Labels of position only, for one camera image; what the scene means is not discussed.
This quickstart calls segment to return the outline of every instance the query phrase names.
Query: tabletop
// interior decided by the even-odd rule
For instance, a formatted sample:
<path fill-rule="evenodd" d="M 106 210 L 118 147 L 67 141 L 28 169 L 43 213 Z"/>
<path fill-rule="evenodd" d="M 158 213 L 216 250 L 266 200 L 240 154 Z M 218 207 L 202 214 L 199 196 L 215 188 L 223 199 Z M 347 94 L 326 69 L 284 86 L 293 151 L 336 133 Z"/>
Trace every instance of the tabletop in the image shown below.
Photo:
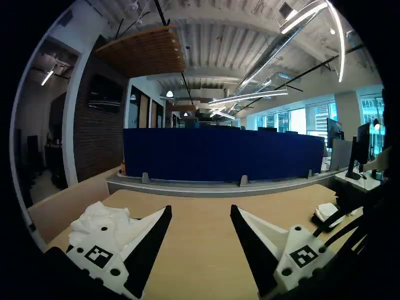
<path fill-rule="evenodd" d="M 103 201 L 113 208 L 128 208 L 132 218 L 143 218 L 172 206 L 172 219 L 144 288 L 144 299 L 246 299 L 258 300 L 257 286 L 230 218 L 236 204 L 283 229 L 301 224 L 310 232 L 318 204 L 335 203 L 335 192 L 319 184 L 267 195 L 230 198 L 191 198 L 118 190 Z M 361 214 L 347 216 L 340 228 Z M 71 228 L 49 247 L 68 247 Z M 349 233 L 330 246 L 337 251 Z"/>
<path fill-rule="evenodd" d="M 360 174 L 359 169 L 357 167 L 355 167 L 353 169 L 353 172 L 356 174 Z M 342 182 L 351 183 L 355 188 L 357 188 L 363 192 L 370 191 L 370 190 L 378 187 L 381 184 L 381 182 L 379 180 L 373 179 L 371 177 L 372 171 L 364 172 L 366 179 L 361 177 L 359 180 L 354 180 L 354 179 L 346 177 L 346 173 L 347 173 L 347 171 L 337 173 L 335 175 L 335 178 L 339 179 Z"/>

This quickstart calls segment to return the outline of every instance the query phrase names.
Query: wooden ceiling baffle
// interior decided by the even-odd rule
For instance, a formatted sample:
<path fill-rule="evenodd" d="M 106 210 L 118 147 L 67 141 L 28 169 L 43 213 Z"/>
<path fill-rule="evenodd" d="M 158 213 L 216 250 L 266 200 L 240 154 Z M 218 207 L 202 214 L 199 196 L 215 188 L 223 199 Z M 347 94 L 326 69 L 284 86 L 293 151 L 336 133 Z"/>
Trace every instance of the wooden ceiling baffle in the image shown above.
<path fill-rule="evenodd" d="M 176 26 L 133 33 L 96 50 L 95 54 L 126 77 L 139 77 L 185 70 L 184 55 Z"/>

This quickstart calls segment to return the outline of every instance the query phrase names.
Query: window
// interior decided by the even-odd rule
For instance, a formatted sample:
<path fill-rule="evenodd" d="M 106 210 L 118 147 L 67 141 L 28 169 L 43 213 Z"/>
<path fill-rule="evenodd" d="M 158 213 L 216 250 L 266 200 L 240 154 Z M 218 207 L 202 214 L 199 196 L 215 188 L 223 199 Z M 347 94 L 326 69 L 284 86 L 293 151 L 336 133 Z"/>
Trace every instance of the window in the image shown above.
<path fill-rule="evenodd" d="M 263 122 L 263 117 L 262 116 L 256 116 L 255 118 L 254 118 L 254 121 L 255 121 L 255 125 L 254 125 L 254 129 L 255 130 L 258 130 L 259 129 L 259 127 L 264 127 L 264 122 Z"/>
<path fill-rule="evenodd" d="M 373 156 L 382 152 L 385 140 L 384 123 L 384 102 L 382 97 L 366 98 L 361 100 L 362 121 L 363 124 L 369 122 L 370 145 L 373 147 Z M 378 119 L 380 123 L 379 130 L 374 128 L 374 120 Z"/>
<path fill-rule="evenodd" d="M 279 133 L 289 130 L 289 113 L 287 111 L 279 112 L 277 115 L 277 128 Z"/>
<path fill-rule="evenodd" d="M 327 118 L 329 118 L 328 105 L 319 105 L 315 108 L 315 130 L 328 131 Z"/>
<path fill-rule="evenodd" d="M 336 110 L 336 103 L 329 103 L 329 115 L 332 120 L 338 120 L 338 112 Z"/>
<path fill-rule="evenodd" d="M 300 108 L 289 111 L 289 130 L 298 132 L 300 135 L 306 134 L 306 109 Z"/>
<path fill-rule="evenodd" d="M 275 118 L 273 114 L 267 115 L 265 117 L 266 127 L 274 128 L 275 127 Z"/>
<path fill-rule="evenodd" d="M 307 135 L 324 138 L 328 142 L 327 118 L 338 120 L 336 103 L 330 101 L 324 104 L 313 104 L 306 107 Z"/>

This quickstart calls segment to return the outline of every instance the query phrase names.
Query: blue fabric divider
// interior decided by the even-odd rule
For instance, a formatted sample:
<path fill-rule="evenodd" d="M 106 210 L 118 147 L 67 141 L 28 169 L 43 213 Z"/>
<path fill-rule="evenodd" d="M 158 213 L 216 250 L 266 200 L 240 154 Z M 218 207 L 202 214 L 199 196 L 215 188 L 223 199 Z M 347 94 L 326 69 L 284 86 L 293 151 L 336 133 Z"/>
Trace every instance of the blue fabric divider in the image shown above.
<path fill-rule="evenodd" d="M 324 139 L 216 128 L 123 130 L 126 174 L 177 181 L 277 180 L 321 171 Z"/>

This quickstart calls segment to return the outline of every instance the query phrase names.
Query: crumpled white fabric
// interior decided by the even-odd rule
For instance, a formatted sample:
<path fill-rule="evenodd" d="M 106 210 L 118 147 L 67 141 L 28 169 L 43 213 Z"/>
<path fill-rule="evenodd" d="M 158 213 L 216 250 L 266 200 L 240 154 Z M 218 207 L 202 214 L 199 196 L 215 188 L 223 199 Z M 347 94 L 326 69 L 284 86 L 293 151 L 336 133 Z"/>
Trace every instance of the crumpled white fabric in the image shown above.
<path fill-rule="evenodd" d="M 69 234 L 69 244 L 77 246 L 93 230 L 114 224 L 114 237 L 119 250 L 133 238 L 130 234 L 138 220 L 130 217 L 127 208 L 112 208 L 96 202 L 86 208 L 79 219 L 71 223 L 72 232 Z"/>
<path fill-rule="evenodd" d="M 315 214 L 320 219 L 322 222 L 325 222 L 326 219 L 328 219 L 330 216 L 332 216 L 334 213 L 338 211 L 338 208 L 334 206 L 332 203 L 324 203 L 318 205 L 318 207 L 315 209 Z M 345 216 L 342 216 L 339 218 L 337 221 L 333 222 L 332 225 L 329 227 L 334 227 L 340 222 L 342 222 L 345 219 Z"/>

